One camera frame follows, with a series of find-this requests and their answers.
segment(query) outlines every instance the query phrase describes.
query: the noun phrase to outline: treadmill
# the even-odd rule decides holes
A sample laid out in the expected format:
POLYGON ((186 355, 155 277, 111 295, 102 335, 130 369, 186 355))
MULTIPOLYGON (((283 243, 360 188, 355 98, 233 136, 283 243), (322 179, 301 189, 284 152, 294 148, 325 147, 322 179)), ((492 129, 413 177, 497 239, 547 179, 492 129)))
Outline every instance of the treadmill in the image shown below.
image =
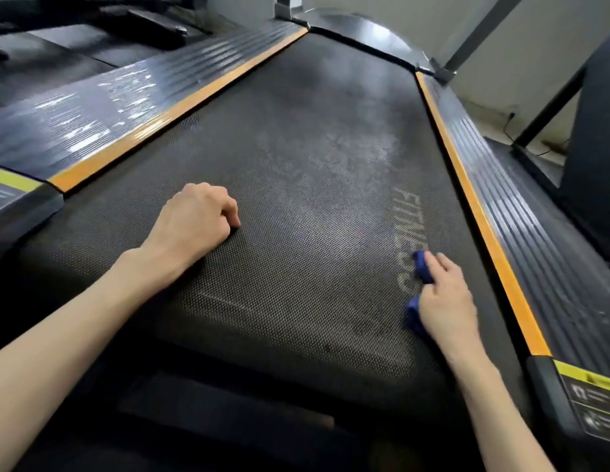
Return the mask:
POLYGON ((0 298, 25 318, 6 318, 0 342, 140 246, 185 183, 207 181, 237 199, 242 227, 125 328, 139 341, 127 349, 149 338, 178 364, 115 391, 115 407, 156 421, 128 395, 213 361, 275 399, 472 442, 443 358, 404 327, 421 290, 411 255, 430 249, 464 270, 522 416, 540 410, 561 443, 609 452, 568 385, 610 390, 610 328, 580 309, 565 332, 574 319, 553 298, 581 300, 563 291, 569 261, 438 68, 362 16, 285 17, 0 109, 0 298))

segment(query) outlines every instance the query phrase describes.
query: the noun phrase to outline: orange trim strip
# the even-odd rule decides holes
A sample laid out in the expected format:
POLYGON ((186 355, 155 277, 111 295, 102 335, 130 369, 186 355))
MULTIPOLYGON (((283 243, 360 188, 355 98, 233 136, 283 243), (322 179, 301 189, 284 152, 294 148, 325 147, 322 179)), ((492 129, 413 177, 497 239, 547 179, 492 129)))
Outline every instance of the orange trim strip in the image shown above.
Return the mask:
POLYGON ((547 346, 543 333, 541 333, 541 329, 537 324, 537 320, 530 309, 525 295, 521 291, 521 286, 517 281, 517 277, 514 275, 514 271, 508 262, 508 258, 505 256, 501 243, 495 235, 489 219, 484 213, 482 203, 480 202, 473 184, 468 178, 465 168, 460 161, 458 151, 454 147, 451 137, 449 136, 449 132, 447 131, 447 127, 445 126, 443 118, 438 111, 438 105, 429 92, 425 75, 423 73, 416 73, 416 78, 419 81, 419 85, 421 86, 421 90, 423 91, 423 95, 425 96, 425 100, 427 101, 431 115, 436 121, 436 126, 438 126, 440 136, 443 139, 445 148, 447 149, 447 153, 449 154, 451 163, 453 164, 453 168, 458 175, 458 180, 462 185, 462 190, 464 191, 467 201, 471 206, 471 211, 473 212, 475 221, 480 228, 484 243, 489 250, 490 258, 493 260, 495 268, 498 271, 499 279, 504 286, 506 296, 508 297, 514 314, 517 317, 517 322, 519 323, 523 337, 528 344, 530 353, 532 353, 534 356, 551 356, 550 348, 547 346))
POLYGON ((137 127, 132 132, 126 134, 118 141, 113 142, 108 147, 100 150, 91 157, 81 160, 78 164, 69 167, 48 180, 63 192, 71 190, 76 185, 95 174, 101 168, 105 167, 132 148, 136 147, 152 134, 155 134, 165 126, 169 125, 172 121, 180 118, 187 111, 194 109, 198 104, 205 101, 207 98, 214 95, 231 82, 235 81, 247 71, 253 69, 259 63, 262 63, 273 54, 291 45, 294 41, 304 36, 307 32, 307 28, 301 28, 297 33, 285 38, 264 53, 255 56, 241 66, 229 71, 221 78, 216 79, 209 85, 187 96, 182 101, 177 102, 163 114, 160 114, 156 118, 137 127))

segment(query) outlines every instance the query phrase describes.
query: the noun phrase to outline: treadmill belt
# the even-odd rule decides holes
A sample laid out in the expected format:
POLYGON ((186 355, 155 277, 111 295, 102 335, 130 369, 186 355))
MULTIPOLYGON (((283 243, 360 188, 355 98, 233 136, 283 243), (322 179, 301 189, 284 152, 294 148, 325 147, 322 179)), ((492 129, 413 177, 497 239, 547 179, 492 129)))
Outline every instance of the treadmill belt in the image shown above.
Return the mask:
POLYGON ((242 227, 137 319, 159 338, 369 407, 455 427, 439 356, 403 328, 411 253, 464 269, 487 350, 521 368, 414 75, 316 34, 67 199, 18 254, 66 301, 148 235, 186 182, 228 187, 242 227))

